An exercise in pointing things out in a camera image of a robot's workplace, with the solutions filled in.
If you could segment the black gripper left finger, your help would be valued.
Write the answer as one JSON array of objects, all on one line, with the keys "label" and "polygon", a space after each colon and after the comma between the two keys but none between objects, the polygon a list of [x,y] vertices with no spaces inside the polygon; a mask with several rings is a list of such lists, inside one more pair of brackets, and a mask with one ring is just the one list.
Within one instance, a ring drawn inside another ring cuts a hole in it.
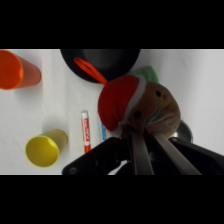
[{"label": "black gripper left finger", "polygon": [[75,159],[63,175],[153,175],[144,136],[132,132],[127,138],[111,137]]}]

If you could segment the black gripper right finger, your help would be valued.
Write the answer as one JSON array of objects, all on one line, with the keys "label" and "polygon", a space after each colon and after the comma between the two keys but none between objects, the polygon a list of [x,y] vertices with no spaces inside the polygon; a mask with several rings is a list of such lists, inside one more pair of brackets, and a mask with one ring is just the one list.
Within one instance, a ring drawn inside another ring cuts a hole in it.
[{"label": "black gripper right finger", "polygon": [[176,137],[155,133],[153,138],[182,175],[224,175],[224,156]]}]

